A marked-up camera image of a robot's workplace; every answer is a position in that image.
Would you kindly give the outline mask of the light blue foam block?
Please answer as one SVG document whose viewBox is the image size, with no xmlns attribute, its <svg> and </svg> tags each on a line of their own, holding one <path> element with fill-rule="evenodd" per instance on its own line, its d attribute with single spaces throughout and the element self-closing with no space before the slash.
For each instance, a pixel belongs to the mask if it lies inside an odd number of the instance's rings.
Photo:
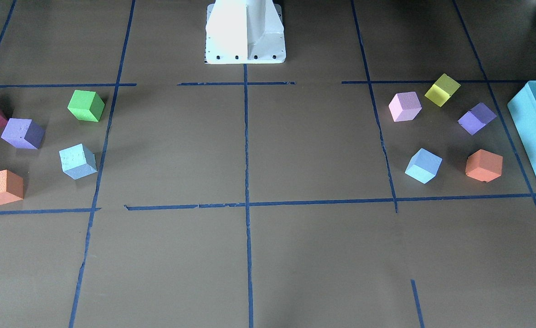
<svg viewBox="0 0 536 328">
<path fill-rule="evenodd" d="M 77 180 L 98 171 L 95 155 L 82 143 L 58 152 L 62 171 Z"/>
</svg>

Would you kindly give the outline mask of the pink foam block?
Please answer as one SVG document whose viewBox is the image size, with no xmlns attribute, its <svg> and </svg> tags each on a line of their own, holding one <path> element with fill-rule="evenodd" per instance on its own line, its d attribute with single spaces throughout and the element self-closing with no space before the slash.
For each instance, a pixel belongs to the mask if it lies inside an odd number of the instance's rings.
<svg viewBox="0 0 536 328">
<path fill-rule="evenodd" d="M 388 106 L 394 122 L 414 120 L 422 110 L 416 92 L 396 93 Z"/>
</svg>

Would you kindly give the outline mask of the green foam block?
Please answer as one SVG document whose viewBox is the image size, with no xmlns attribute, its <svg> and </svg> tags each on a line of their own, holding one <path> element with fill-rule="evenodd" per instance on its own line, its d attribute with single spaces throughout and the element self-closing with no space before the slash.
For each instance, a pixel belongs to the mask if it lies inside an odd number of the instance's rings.
<svg viewBox="0 0 536 328">
<path fill-rule="evenodd" d="M 105 104 L 97 92 L 75 90 L 67 108 L 77 120 L 99 122 Z"/>
</svg>

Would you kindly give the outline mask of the yellow foam block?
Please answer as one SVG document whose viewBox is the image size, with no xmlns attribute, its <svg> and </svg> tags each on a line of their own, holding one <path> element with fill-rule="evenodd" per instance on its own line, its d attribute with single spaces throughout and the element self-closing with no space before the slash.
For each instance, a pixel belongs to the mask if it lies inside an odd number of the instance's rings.
<svg viewBox="0 0 536 328">
<path fill-rule="evenodd" d="M 425 93 L 425 97 L 441 108 L 459 88 L 460 83 L 443 73 Z"/>
</svg>

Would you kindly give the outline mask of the purple foam block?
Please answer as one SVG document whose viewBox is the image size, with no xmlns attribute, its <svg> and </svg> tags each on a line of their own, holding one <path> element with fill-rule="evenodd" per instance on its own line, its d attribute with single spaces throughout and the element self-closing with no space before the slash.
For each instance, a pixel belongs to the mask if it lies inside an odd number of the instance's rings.
<svg viewBox="0 0 536 328">
<path fill-rule="evenodd" d="M 31 119 L 10 118 L 1 138 L 15 148 L 39 149 L 45 131 Z"/>
<path fill-rule="evenodd" d="M 470 135 L 475 135 L 496 117 L 484 102 L 479 102 L 458 120 L 458 124 Z"/>
</svg>

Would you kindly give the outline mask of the orange foam block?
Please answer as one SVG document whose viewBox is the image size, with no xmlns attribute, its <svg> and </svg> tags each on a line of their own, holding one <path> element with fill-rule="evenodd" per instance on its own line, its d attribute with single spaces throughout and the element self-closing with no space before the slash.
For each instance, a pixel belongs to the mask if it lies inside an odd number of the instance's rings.
<svg viewBox="0 0 536 328">
<path fill-rule="evenodd" d="M 478 181 L 489 182 L 503 172 L 503 156 L 479 149 L 467 158 L 465 174 Z"/>
<path fill-rule="evenodd" d="M 0 171 L 0 205 L 24 199 L 24 180 L 9 171 Z"/>
</svg>

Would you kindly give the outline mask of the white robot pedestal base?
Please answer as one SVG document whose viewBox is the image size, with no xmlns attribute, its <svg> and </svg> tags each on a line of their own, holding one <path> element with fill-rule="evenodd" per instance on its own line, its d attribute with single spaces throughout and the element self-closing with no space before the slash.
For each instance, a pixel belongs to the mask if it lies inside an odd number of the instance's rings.
<svg viewBox="0 0 536 328">
<path fill-rule="evenodd" d="M 207 7 L 205 62 L 285 62 L 284 21 L 272 0 L 216 0 Z"/>
</svg>

